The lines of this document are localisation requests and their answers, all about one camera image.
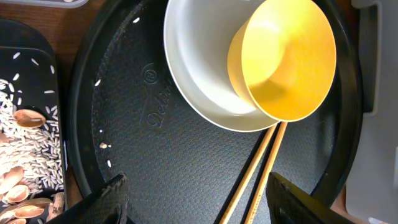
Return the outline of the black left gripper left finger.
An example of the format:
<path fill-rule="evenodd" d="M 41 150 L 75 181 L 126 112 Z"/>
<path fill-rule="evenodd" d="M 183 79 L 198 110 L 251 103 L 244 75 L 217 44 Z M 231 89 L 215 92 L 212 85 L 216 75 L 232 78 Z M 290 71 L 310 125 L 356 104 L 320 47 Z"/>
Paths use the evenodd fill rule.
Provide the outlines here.
<path fill-rule="evenodd" d="M 120 173 L 48 224 L 126 224 L 128 184 Z"/>

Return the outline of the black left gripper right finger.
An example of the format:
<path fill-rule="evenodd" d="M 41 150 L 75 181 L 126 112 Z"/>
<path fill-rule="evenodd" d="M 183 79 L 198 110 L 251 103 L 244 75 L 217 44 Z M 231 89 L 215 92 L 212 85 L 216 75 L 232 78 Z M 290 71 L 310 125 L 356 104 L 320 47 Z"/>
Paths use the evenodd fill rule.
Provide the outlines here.
<path fill-rule="evenodd" d="M 269 174 L 266 197 L 272 224 L 353 224 L 276 172 Z"/>

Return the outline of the yellow bowl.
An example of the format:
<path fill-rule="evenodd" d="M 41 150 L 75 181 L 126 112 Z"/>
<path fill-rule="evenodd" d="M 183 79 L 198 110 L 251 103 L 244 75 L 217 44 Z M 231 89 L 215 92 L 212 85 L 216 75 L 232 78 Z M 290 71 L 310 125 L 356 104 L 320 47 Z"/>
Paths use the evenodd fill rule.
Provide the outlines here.
<path fill-rule="evenodd" d="M 266 0 L 234 35 L 227 66 L 242 100 L 272 119 L 298 121 L 330 91 L 335 37 L 314 1 Z"/>

